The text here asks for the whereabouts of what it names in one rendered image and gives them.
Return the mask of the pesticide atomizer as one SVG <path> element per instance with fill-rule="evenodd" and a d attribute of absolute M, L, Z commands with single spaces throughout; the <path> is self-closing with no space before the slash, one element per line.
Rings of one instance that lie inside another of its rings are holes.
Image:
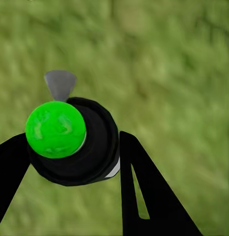
<path fill-rule="evenodd" d="M 37 107 L 26 125 L 33 167 L 65 187 L 114 177 L 120 170 L 120 133 L 111 113 L 96 101 L 68 97 L 74 74 L 52 70 L 44 79 L 53 101 Z"/>

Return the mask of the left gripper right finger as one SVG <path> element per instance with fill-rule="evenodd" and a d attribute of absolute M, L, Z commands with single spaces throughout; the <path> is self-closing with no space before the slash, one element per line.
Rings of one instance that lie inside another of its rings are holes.
<path fill-rule="evenodd" d="M 123 236 L 203 236 L 138 139 L 120 132 Z M 150 219 L 138 215 L 133 165 Z"/>

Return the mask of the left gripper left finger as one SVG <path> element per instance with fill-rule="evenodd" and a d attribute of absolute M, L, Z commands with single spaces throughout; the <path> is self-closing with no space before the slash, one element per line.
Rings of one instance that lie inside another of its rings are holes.
<path fill-rule="evenodd" d="M 0 223 L 30 165 L 26 133 L 0 144 Z"/>

